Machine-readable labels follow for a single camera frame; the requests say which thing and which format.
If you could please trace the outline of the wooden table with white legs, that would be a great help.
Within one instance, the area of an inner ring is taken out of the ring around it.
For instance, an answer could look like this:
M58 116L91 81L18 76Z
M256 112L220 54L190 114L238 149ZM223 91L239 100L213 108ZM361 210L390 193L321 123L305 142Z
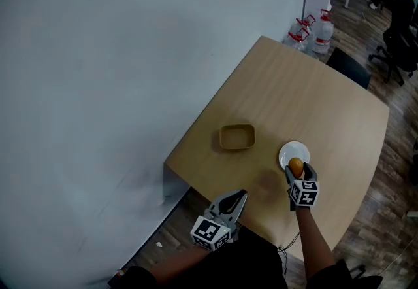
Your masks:
M267 37L253 45L165 164L206 199L248 192L242 224L302 256L280 148L300 141L310 152L320 193L312 214L334 248L356 215L376 170L389 108L324 63ZM251 124L255 145L224 150L221 127Z

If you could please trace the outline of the white round plate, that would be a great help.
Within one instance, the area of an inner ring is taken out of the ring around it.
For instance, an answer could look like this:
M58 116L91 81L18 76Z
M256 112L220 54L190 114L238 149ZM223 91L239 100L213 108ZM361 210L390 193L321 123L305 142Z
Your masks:
M300 141L289 141L280 148L278 163L283 170L293 158L298 158L306 163L310 162L310 152L305 144Z

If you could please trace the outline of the black high-back office chair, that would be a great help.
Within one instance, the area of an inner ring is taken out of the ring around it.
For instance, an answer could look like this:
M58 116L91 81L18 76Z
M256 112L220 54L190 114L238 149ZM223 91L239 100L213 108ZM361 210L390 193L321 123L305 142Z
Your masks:
M399 78L398 84L404 85L400 70L407 72L409 77L418 71L418 40L410 30L414 12L413 0L393 0L391 5L391 24L383 33L385 46L377 46L380 54L370 54L368 60L380 60L388 65L385 83L391 79L392 73Z

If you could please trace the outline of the black flat panel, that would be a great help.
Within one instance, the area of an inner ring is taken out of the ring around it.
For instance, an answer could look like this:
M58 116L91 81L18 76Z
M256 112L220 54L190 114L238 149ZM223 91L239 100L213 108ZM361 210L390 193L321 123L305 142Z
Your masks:
M327 65L357 83L365 90L368 89L371 79L370 71L338 47L330 55Z

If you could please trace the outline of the clear water jug red cap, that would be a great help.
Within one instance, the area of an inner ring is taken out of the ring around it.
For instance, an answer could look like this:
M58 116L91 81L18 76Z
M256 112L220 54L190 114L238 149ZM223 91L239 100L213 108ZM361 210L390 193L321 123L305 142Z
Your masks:
M302 19L296 18L298 25L300 26L300 35L302 36L303 41L306 43L305 53L308 55L313 55L314 43L316 40L316 35L314 31L314 24L316 19L311 14L303 17Z
M330 48L330 41L334 33L334 24L330 18L330 12L321 9L320 19L315 25L315 42L313 51L317 54L326 54Z
M286 38L283 40L283 44L300 52L305 52L307 49L306 39L309 36L309 32L304 28L301 28L294 33L289 31Z

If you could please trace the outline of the tan rectangular container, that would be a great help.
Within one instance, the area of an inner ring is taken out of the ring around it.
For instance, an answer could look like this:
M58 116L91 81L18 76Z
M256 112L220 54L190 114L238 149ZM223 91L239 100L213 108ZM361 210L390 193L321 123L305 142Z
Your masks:
M256 142L255 128L251 124L233 124L219 130L219 145L224 150L245 150Z

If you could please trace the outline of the person's black clothing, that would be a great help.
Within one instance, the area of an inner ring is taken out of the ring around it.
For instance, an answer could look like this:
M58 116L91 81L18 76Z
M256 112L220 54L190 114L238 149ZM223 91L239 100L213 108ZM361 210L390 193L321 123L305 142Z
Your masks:
M287 289L276 248L245 227L237 241L225 243L166 284L157 283L149 268L128 268L112 289ZM347 267L337 263L306 279L306 289L352 287Z

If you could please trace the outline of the person's right forearm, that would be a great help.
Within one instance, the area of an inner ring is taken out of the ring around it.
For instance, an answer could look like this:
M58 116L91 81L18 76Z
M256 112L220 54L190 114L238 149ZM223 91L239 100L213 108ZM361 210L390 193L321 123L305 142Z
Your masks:
M300 232L306 279L336 264L331 249L322 236L309 208L297 207L296 216Z

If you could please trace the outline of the brown-yellow pear-shaped fruit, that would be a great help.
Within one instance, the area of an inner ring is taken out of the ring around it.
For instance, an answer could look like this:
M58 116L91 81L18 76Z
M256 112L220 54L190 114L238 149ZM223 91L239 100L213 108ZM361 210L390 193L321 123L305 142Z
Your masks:
M290 159L288 167L296 179L299 179L304 172L304 162L298 157Z

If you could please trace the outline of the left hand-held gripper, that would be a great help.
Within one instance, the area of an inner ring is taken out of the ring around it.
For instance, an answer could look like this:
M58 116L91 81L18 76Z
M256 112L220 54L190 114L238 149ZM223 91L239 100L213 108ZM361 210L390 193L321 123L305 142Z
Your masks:
M247 199L248 192L245 189L218 196L209 206L209 211L216 216L227 216L228 220L225 222L216 216L198 216L190 231L192 241L210 251L233 242L233 235L238 231L236 221L241 217Z

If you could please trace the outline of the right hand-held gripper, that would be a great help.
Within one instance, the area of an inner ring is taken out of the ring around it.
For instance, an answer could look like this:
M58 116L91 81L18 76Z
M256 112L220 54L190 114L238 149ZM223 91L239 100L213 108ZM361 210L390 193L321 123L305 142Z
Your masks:
M295 177L288 165L285 166L285 177L289 185L290 211L297 207L310 208L316 204L319 196L317 173L308 163L304 162L304 180Z

